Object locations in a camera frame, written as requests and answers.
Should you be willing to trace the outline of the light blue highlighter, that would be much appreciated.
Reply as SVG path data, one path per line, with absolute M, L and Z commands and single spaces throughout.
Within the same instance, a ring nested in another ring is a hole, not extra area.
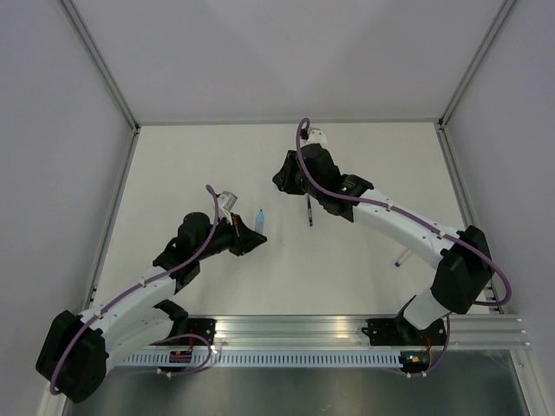
M 258 234 L 264 233 L 264 221 L 265 221 L 264 211 L 260 209 L 255 220 L 255 232 L 257 232 Z

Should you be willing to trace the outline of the purple pen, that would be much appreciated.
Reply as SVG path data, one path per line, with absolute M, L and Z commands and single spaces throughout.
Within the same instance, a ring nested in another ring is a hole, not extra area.
M 313 223 L 312 206 L 311 206 L 310 195 L 308 194 L 306 195 L 306 202 L 307 202 L 307 216 L 308 216 L 309 227 L 313 227 L 314 223 Z

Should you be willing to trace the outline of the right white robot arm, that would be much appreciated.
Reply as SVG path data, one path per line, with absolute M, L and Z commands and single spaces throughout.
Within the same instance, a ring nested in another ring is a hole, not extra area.
M 281 192 L 313 197 L 326 212 L 390 237 L 434 269 L 434 280 L 413 296 L 393 320 L 403 344 L 416 345 L 446 315 L 464 315 L 493 276 L 484 233 L 441 227 L 395 205 L 368 180 L 340 172 L 319 144 L 288 151 L 272 178 Z

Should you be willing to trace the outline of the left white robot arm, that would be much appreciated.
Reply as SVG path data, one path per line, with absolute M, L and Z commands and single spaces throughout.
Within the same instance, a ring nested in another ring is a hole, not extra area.
M 74 314 L 64 310 L 51 322 L 36 371 L 53 395 L 80 403 L 108 373 L 144 347 L 166 341 L 178 345 L 188 335 L 188 314 L 172 296 L 199 273 L 202 260 L 227 251 L 242 257 L 266 243 L 231 213 L 211 221 L 187 214 L 177 234 L 138 282 L 112 300 Z

